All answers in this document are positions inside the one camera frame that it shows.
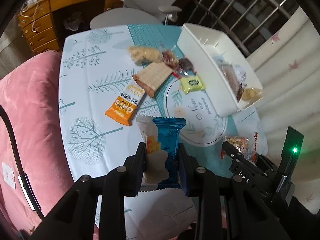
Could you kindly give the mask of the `clear bag mixed nuts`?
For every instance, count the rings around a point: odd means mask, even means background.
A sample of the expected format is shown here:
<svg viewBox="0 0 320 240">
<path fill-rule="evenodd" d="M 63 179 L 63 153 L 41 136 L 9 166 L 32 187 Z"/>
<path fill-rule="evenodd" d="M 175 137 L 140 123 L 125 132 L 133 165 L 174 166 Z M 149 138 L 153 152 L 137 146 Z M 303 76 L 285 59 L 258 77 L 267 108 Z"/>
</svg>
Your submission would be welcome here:
<svg viewBox="0 0 320 240">
<path fill-rule="evenodd" d="M 258 133 L 254 132 L 253 137 L 239 137 L 227 135 L 224 141 L 231 143 L 242 155 L 243 157 L 252 163 L 257 161 L 257 139 Z"/>
</svg>

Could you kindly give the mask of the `white plastic storage bin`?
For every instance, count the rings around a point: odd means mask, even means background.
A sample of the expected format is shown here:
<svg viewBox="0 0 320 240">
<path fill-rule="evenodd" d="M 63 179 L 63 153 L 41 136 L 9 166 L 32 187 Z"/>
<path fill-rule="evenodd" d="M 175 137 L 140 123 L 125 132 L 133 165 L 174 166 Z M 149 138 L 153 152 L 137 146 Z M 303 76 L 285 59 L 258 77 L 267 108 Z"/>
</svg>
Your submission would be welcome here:
<svg viewBox="0 0 320 240">
<path fill-rule="evenodd" d="M 260 100 L 263 87 L 258 77 L 225 33 L 185 23 L 177 45 L 204 82 L 219 116 L 243 111 Z"/>
</svg>

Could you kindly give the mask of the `white rice cracker bag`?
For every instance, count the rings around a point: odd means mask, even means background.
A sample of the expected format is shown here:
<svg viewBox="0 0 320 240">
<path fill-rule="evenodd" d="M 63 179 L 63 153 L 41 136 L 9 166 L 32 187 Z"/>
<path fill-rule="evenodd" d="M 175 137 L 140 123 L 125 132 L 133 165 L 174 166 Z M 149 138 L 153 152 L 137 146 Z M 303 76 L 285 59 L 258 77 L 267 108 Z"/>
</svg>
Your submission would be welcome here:
<svg viewBox="0 0 320 240">
<path fill-rule="evenodd" d="M 228 81 L 237 101 L 239 101 L 246 87 L 246 71 L 238 64 L 231 64 L 225 61 L 218 62 L 217 64 Z"/>
</svg>

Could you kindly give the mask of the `orange oats bar packet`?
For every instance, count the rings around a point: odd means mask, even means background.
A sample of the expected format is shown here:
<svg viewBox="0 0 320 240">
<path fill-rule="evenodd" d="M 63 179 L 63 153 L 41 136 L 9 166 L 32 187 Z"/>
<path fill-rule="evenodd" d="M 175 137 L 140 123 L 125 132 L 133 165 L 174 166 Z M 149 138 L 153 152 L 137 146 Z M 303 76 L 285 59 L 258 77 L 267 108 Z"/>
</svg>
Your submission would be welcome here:
<svg viewBox="0 0 320 240">
<path fill-rule="evenodd" d="M 119 124 L 130 126 L 131 116 L 144 95 L 145 90 L 135 80 L 131 80 L 105 112 L 105 115 Z"/>
</svg>

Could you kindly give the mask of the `clear bag yellow pastry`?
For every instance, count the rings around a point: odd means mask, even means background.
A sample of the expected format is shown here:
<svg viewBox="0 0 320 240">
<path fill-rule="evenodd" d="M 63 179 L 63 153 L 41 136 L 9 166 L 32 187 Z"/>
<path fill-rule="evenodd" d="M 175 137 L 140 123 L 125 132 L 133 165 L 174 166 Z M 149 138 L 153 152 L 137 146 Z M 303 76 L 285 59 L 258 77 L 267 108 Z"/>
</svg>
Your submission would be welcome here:
<svg viewBox="0 0 320 240">
<path fill-rule="evenodd" d="M 263 96 L 263 91 L 259 88 L 245 88 L 241 100 L 247 103 L 255 103 Z"/>
</svg>

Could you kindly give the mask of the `beige wafer biscuit packet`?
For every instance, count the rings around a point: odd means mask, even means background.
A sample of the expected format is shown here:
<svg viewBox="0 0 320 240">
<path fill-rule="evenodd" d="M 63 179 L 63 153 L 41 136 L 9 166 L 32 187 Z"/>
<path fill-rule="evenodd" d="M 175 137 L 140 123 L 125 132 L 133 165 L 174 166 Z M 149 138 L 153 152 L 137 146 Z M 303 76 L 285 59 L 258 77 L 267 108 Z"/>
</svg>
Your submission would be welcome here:
<svg viewBox="0 0 320 240">
<path fill-rule="evenodd" d="M 142 87 L 149 97 L 153 98 L 155 92 L 163 82 L 172 74 L 173 69 L 165 63 L 151 63 L 137 74 L 133 74 L 135 82 Z"/>
</svg>

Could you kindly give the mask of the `clear bag puffed snack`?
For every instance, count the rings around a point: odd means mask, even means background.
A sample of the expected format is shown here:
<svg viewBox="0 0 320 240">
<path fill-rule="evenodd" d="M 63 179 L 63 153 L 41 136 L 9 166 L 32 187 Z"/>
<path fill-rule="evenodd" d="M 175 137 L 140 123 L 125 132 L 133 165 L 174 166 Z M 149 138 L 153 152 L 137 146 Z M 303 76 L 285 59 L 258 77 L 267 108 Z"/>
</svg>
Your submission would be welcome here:
<svg viewBox="0 0 320 240">
<path fill-rule="evenodd" d="M 143 62 L 161 62 L 163 60 L 162 53 L 152 47 L 130 46 L 127 48 L 131 60 L 134 63 Z"/>
</svg>

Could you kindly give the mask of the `white packet yellow cubes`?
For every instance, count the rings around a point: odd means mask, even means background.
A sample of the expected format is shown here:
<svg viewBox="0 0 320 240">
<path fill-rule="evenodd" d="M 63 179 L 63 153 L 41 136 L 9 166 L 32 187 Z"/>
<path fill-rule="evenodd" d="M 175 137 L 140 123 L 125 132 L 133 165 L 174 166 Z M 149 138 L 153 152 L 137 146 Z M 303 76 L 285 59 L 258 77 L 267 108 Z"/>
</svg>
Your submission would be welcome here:
<svg viewBox="0 0 320 240">
<path fill-rule="evenodd" d="M 136 123 L 145 142 L 146 168 L 143 174 L 142 191 L 157 190 L 158 184 L 169 178 L 165 168 L 168 153 L 161 150 L 158 139 L 158 127 L 153 116 L 138 116 Z"/>
</svg>

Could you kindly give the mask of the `green snack packet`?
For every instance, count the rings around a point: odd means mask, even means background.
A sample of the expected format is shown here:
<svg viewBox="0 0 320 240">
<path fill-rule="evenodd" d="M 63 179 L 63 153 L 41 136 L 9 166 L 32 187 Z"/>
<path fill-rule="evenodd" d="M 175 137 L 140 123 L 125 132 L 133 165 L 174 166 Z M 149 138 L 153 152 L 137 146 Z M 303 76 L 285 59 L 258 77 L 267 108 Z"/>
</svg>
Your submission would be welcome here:
<svg viewBox="0 0 320 240">
<path fill-rule="evenodd" d="M 184 94 L 206 90 L 206 86 L 198 74 L 182 77 L 180 79 L 180 84 Z"/>
</svg>

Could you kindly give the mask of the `dark dried fruit packet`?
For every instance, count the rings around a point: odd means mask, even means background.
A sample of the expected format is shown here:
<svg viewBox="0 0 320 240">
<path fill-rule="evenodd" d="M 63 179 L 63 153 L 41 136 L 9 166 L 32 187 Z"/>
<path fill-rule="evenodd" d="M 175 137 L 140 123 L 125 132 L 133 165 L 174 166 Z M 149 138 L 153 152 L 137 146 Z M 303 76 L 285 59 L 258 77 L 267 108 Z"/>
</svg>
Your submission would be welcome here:
<svg viewBox="0 0 320 240">
<path fill-rule="evenodd" d="M 180 64 L 180 67 L 186 72 L 188 71 L 194 72 L 194 66 L 188 58 L 184 57 L 182 59 L 179 59 L 179 64 Z"/>
</svg>

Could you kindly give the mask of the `blue snack packet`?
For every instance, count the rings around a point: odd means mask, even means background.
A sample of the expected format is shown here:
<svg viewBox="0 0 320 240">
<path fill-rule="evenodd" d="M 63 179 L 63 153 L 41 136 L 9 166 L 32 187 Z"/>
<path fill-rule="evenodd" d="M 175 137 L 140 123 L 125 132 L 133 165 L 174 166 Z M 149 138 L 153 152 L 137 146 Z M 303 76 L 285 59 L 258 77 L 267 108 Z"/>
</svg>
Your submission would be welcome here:
<svg viewBox="0 0 320 240">
<path fill-rule="evenodd" d="M 154 117 L 153 123 L 157 127 L 158 142 L 161 143 L 161 150 L 168 153 L 164 163 L 165 169 L 169 172 L 167 179 L 162 179 L 157 186 L 158 190 L 162 189 L 179 189 L 178 183 L 178 164 L 176 154 L 178 150 L 180 130 L 185 126 L 185 118 L 164 118 Z"/>
</svg>

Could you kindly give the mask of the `pink sofa cushion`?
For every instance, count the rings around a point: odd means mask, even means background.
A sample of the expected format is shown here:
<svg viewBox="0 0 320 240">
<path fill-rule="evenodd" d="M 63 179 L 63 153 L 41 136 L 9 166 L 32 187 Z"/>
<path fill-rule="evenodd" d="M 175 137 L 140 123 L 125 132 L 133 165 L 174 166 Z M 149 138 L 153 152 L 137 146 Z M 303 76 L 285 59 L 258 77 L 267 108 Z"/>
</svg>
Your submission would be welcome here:
<svg viewBox="0 0 320 240">
<path fill-rule="evenodd" d="M 50 50 L 1 79 L 1 105 L 13 126 L 24 172 L 44 215 L 73 185 L 60 131 L 60 62 L 61 55 Z M 41 221 L 18 182 L 5 125 L 1 125 L 1 215 L 12 231 L 33 232 Z"/>
</svg>

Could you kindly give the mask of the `patterned teal white tablecloth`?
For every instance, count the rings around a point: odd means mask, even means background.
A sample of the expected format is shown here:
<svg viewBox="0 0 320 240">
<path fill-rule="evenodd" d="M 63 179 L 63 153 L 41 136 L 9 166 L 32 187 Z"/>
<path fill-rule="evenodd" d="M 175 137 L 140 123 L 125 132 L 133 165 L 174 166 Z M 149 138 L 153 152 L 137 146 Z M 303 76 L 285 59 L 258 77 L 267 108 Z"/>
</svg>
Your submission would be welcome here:
<svg viewBox="0 0 320 240">
<path fill-rule="evenodd" d="M 138 100 L 129 126 L 116 122 L 106 111 L 143 69 L 131 60 L 131 45 L 170 49 L 179 58 L 188 57 L 206 89 L 185 94 L 180 81 L 170 76 L 153 97 Z M 220 157 L 228 135 L 248 138 L 265 155 L 267 140 L 257 111 L 236 100 L 215 67 L 217 60 L 241 67 L 248 86 L 261 87 L 226 34 L 198 25 L 120 25 L 67 37 L 60 67 L 59 115 L 73 179 L 84 174 L 103 176 L 134 155 L 143 141 L 136 118 L 144 115 L 184 118 L 180 142 L 201 166 L 218 176 L 232 175 L 231 159 Z"/>
</svg>

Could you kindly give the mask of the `wooden desk with drawers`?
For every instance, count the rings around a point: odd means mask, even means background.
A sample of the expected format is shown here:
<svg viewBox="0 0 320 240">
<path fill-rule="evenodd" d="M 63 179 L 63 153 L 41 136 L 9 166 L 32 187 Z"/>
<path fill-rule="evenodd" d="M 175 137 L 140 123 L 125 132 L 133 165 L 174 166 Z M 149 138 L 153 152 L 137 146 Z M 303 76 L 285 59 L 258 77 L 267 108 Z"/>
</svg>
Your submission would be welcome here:
<svg viewBox="0 0 320 240">
<path fill-rule="evenodd" d="M 121 7 L 120 0 L 39 0 L 18 14 L 18 21 L 33 54 L 61 51 L 67 36 L 89 30 L 99 14 Z"/>
</svg>

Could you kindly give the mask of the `white floral curtain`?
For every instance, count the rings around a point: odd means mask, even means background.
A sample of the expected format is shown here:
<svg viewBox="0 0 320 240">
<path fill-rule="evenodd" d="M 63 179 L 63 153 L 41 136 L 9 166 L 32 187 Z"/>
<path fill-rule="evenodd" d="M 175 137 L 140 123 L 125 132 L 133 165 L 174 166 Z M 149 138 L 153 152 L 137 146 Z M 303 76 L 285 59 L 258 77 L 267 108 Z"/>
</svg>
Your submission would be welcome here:
<svg viewBox="0 0 320 240">
<path fill-rule="evenodd" d="M 289 126 L 304 135 L 292 175 L 296 198 L 319 211 L 319 33 L 302 8 L 248 57 L 263 86 L 255 104 L 275 163 Z"/>
</svg>

